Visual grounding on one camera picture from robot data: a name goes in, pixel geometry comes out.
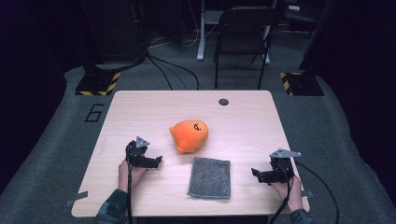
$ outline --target hazard tape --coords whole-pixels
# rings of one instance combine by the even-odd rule
[[[290,84],[289,84],[288,79],[286,77],[287,74],[300,75],[301,73],[280,73],[280,77],[282,78],[283,87],[285,88],[286,94],[287,95],[293,95],[293,92],[291,91],[291,88],[290,88]]]
[[[119,80],[120,73],[114,75],[113,79],[111,80],[110,85],[108,86],[106,91],[76,91],[75,95],[85,95],[85,96],[92,96],[92,95],[109,95],[113,92],[114,88],[116,88],[117,81]]]

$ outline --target wire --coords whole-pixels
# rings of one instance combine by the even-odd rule
[[[224,8],[224,0],[221,2],[221,8],[220,8],[220,10],[222,11],[223,8]],[[217,26],[217,25],[214,25],[214,26],[213,26],[213,28],[205,35],[205,38],[206,38],[207,36],[209,36],[210,33],[212,33],[213,30],[215,30],[216,26]]]
[[[158,43],[161,43],[162,40],[165,40],[165,39],[166,39],[166,37],[164,37],[164,36],[153,37],[153,38],[150,40],[149,45],[150,45],[150,46],[152,46],[152,45],[157,45]]]
[[[195,40],[183,40],[182,42],[193,42],[193,41],[195,41]],[[162,45],[168,45],[168,44],[175,44],[176,42],[175,41],[168,41],[168,42],[163,42],[163,43],[159,43],[159,44],[156,44],[156,45],[153,45],[153,46],[150,46],[150,47],[148,47],[149,49],[153,49],[153,48],[156,48],[156,47],[159,47],[159,46],[162,46]]]
[[[132,222],[132,205],[131,205],[131,195],[132,195],[132,162],[130,161],[131,152],[128,150],[126,155],[126,161],[128,163],[128,192],[127,192],[127,205],[128,205],[128,222],[129,224],[133,224]]]
[[[169,86],[169,88],[170,88],[171,91],[172,91],[172,90],[173,90],[172,85],[171,85],[171,83],[169,82],[169,79],[168,79],[168,77],[166,76],[165,72],[161,69],[160,66],[158,66],[158,64],[156,64],[156,63],[154,62],[154,60],[152,60],[151,57],[148,57],[148,58],[149,58],[149,60],[150,60],[156,67],[158,67],[158,69],[160,69],[160,71],[163,73],[163,76],[165,77],[166,82],[168,83],[168,86]]]
[[[201,83],[199,82],[198,77],[197,77],[197,76],[195,75],[195,73],[193,73],[190,69],[187,69],[187,68],[185,68],[185,67],[182,67],[182,66],[177,65],[177,64],[174,64],[174,63],[169,63],[169,62],[164,61],[164,60],[162,60],[162,59],[160,59],[160,58],[157,58],[157,57],[155,57],[155,56],[152,56],[152,55],[150,55],[149,53],[147,53],[146,56],[147,56],[151,61],[152,61],[152,60],[156,60],[156,61],[159,61],[159,62],[162,62],[162,63],[167,63],[167,64],[173,65],[174,67],[180,68],[180,69],[182,69],[182,70],[184,70],[184,71],[190,73],[190,74],[195,78],[195,81],[196,81],[196,90],[200,90],[200,89],[201,89]]]
[[[198,36],[199,36],[199,34],[198,34],[198,25],[197,25],[197,21],[195,20],[194,14],[192,13],[191,0],[189,0],[189,7],[190,7],[192,20],[194,21],[194,25],[195,25],[196,37],[195,37],[195,40],[193,40],[191,44],[183,45],[183,47],[186,47],[186,48],[191,47],[192,45],[194,45],[197,42],[197,40],[199,39],[198,38]]]
[[[302,165],[301,163],[295,161],[295,163],[303,168],[305,168],[305,170],[309,171],[312,175],[314,175],[323,185],[324,187],[327,189],[327,191],[329,191],[330,196],[332,197],[332,201],[334,202],[334,206],[335,206],[335,223],[338,224],[339,219],[340,219],[340,211],[338,208],[338,203],[335,200],[334,195],[332,194],[332,191],[330,190],[329,186],[324,182],[324,180],[322,178],[320,178],[320,176],[318,176],[317,174],[315,174],[315,172],[313,172],[312,170],[310,170],[308,167]]]
[[[279,208],[277,209],[276,213],[273,215],[273,217],[271,218],[271,220],[269,222],[270,224],[273,224],[275,222],[275,220],[277,219],[277,217],[279,216],[279,214],[282,212],[282,210],[288,204],[291,188],[293,187],[293,183],[294,183],[294,179],[291,180],[291,185],[290,185],[288,174],[286,174],[286,171],[283,169],[283,167],[280,166],[279,164],[275,163],[275,162],[272,162],[272,161],[270,163],[271,163],[271,165],[276,166],[280,170],[282,170],[283,174],[285,175],[285,179],[287,180],[286,182],[288,183],[288,194],[285,197],[285,199],[283,200],[283,203],[279,206]]]
[[[178,75],[175,73],[174,70],[172,70],[169,66],[165,65],[164,63],[162,63],[162,62],[160,62],[160,61],[158,61],[157,63],[159,63],[160,65],[162,65],[163,67],[165,67],[165,68],[167,68],[169,71],[171,71],[171,72],[178,78],[178,80],[180,80],[180,82],[183,84],[184,90],[187,90],[186,83],[184,83],[184,81],[180,78],[180,76],[178,76]]]

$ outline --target orange plush toy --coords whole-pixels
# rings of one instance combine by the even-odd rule
[[[177,125],[170,127],[169,131],[181,153],[193,152],[204,145],[209,130],[201,120],[184,120]]]

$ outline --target tabletop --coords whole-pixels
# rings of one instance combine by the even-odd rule
[[[169,127],[187,119],[202,120],[209,136],[201,149],[180,154]],[[78,191],[88,197],[75,201],[73,216],[96,216],[117,188],[125,147],[138,135],[150,142],[146,157],[163,161],[134,188],[135,217],[269,215],[281,205],[275,189],[251,173],[270,171],[269,154],[290,149],[269,91],[117,91]],[[187,194],[194,158],[231,162],[229,200]],[[303,206],[309,209],[306,198]]]

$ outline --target human hand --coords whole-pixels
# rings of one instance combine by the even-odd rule
[[[290,179],[290,196],[288,201],[288,208],[291,212],[302,209],[303,203],[301,202],[301,180],[296,175]],[[277,195],[280,199],[284,200],[288,196],[288,183],[271,183],[276,189]]]
[[[132,188],[139,182],[143,173],[147,171],[147,168],[133,167],[132,168]],[[128,192],[128,162],[123,161],[119,165],[119,189]]]

